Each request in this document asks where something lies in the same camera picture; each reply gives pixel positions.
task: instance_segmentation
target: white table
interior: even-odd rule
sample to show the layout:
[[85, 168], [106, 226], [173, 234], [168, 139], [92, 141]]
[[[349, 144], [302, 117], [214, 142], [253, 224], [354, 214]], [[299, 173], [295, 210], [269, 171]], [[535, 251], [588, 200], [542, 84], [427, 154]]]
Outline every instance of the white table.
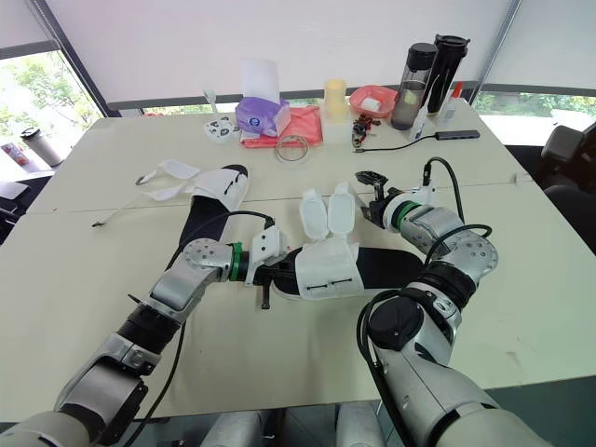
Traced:
[[[314, 184], [329, 195], [341, 181], [355, 180], [359, 170], [375, 170], [403, 187], [417, 185], [422, 167], [431, 156], [443, 156], [453, 165], [461, 185], [510, 183], [525, 171], [506, 151], [469, 105], [459, 102], [449, 129], [477, 129], [478, 140], [438, 142], [423, 140], [393, 152], [354, 154], [351, 147], [319, 146], [298, 167], [279, 163], [271, 149], [246, 149], [238, 141], [218, 144], [203, 132], [213, 115], [143, 118], [107, 118], [87, 131], [73, 153], [30, 207], [30, 213], [63, 210], [110, 210], [129, 203], [141, 191], [176, 184], [173, 179], [154, 179], [142, 186], [135, 181], [165, 158], [179, 159], [203, 170], [243, 164], [249, 170], [251, 188], [245, 201], [301, 197]], [[427, 125], [425, 133], [434, 133]], [[409, 132], [387, 124], [374, 128], [376, 136], [364, 147], [395, 147], [408, 142]], [[439, 186], [451, 185], [441, 167], [433, 171]], [[354, 182], [358, 192], [368, 186]], [[156, 204], [141, 198], [135, 206], [186, 203], [187, 197]]]
[[[452, 366], [483, 387], [595, 374], [596, 259], [588, 248], [533, 183], [463, 187], [462, 198], [469, 223], [494, 228], [500, 265], [464, 311]], [[449, 189], [438, 199], [454, 206]], [[298, 246], [305, 241], [299, 202], [245, 209], [277, 217]], [[66, 380], [133, 309], [126, 294], [155, 283], [188, 208], [125, 210], [91, 228], [105, 212], [28, 214], [0, 247], [2, 421], [52, 407]], [[233, 219], [230, 241], [248, 243], [262, 228], [258, 219]], [[360, 217], [354, 239], [410, 249]], [[355, 340], [366, 301], [295, 303], [274, 295], [272, 309], [263, 311], [253, 288], [210, 286], [189, 319], [179, 370], [156, 416], [375, 399]], [[174, 350], [172, 343], [147, 378], [141, 414], [163, 385]]]

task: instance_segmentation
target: metal rod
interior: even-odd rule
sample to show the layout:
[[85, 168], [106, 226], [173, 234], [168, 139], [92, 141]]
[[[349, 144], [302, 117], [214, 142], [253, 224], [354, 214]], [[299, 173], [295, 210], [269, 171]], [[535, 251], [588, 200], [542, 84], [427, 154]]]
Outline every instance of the metal rod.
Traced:
[[469, 103], [472, 104], [476, 99], [476, 95], [481, 91], [482, 86], [484, 85], [484, 81], [488, 77], [488, 74], [493, 68], [494, 61], [496, 60], [496, 56], [499, 54], [501, 47], [503, 46], [503, 42], [505, 42], [505, 38], [511, 28], [511, 24], [515, 19], [518, 10], [520, 9], [520, 5], [522, 4], [522, 0], [511, 0], [509, 2], [509, 6], [507, 9], [507, 13], [505, 14], [505, 18], [501, 22], [501, 26], [499, 26], [499, 31], [496, 34], [496, 38], [494, 39], [493, 45], [491, 46], [491, 50], [489, 51], [488, 55], [486, 56], [486, 60], [481, 68], [481, 72], [478, 75], [478, 84], [472, 91], [472, 95], [469, 98]]
[[122, 116], [117, 110], [112, 110], [108, 107], [105, 99], [100, 93], [95, 83], [91, 80], [91, 76], [87, 72], [87, 69], [83, 65], [83, 62], [79, 59], [75, 52], [75, 49], [71, 45], [71, 42], [66, 37], [64, 30], [60, 27], [60, 24], [56, 20], [56, 17], [52, 13], [51, 9], [47, 5], [46, 0], [30, 0], [29, 4], [33, 9], [35, 15], [41, 21], [43, 28], [45, 28], [50, 36], [58, 43], [62, 54], [68, 62], [70, 62], [76, 75], [78, 76], [81, 83], [87, 90], [91, 99], [96, 103], [100, 111], [104, 116], [120, 117]]

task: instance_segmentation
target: green ring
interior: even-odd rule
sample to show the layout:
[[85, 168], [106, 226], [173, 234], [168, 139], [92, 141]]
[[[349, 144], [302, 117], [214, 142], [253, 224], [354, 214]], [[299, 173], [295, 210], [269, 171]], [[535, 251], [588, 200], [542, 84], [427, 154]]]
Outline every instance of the green ring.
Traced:
[[240, 268], [240, 255], [242, 254], [242, 242], [232, 244], [232, 270], [230, 271], [230, 281], [236, 281], [238, 278], [238, 269]]
[[419, 203], [416, 202], [412, 202], [407, 204], [405, 207], [403, 207], [403, 210], [400, 211], [400, 214], [398, 214], [398, 224], [395, 225], [398, 228], [398, 231], [401, 231], [401, 222], [403, 221], [403, 218], [405, 217], [405, 215], [407, 213], [409, 213], [411, 210], [413, 210], [414, 208], [418, 208], [420, 206]]

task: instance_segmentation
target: tissue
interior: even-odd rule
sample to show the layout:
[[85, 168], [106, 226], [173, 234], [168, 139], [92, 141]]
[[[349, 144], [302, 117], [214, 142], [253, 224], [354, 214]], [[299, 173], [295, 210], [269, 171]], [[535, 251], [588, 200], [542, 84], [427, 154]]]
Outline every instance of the tissue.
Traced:
[[236, 107], [236, 121], [241, 129], [277, 137], [290, 123], [290, 105], [279, 98], [278, 66], [275, 62], [244, 60], [242, 94], [244, 98]]

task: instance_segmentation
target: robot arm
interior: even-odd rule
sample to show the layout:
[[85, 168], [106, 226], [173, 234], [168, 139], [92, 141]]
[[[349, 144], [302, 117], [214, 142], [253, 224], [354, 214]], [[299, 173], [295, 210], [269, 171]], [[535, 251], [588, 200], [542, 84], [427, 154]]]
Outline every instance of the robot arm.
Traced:
[[54, 411], [15, 425], [0, 436], [0, 443], [81, 447], [117, 442], [147, 394], [142, 376], [153, 371], [205, 289], [213, 282], [244, 280], [250, 265], [254, 274], [258, 265], [277, 259], [285, 247], [275, 226], [254, 240], [258, 240], [258, 250], [251, 252], [256, 252], [254, 256], [211, 239], [186, 245], [120, 329], [66, 384]]
[[461, 312], [481, 278], [496, 268], [493, 244], [452, 211], [425, 204], [431, 195], [424, 187], [412, 193], [392, 188], [385, 196], [384, 177], [357, 177], [376, 183], [364, 216], [431, 255], [414, 282], [377, 295], [359, 321], [360, 351], [406, 446], [548, 445], [473, 381], [447, 368]]

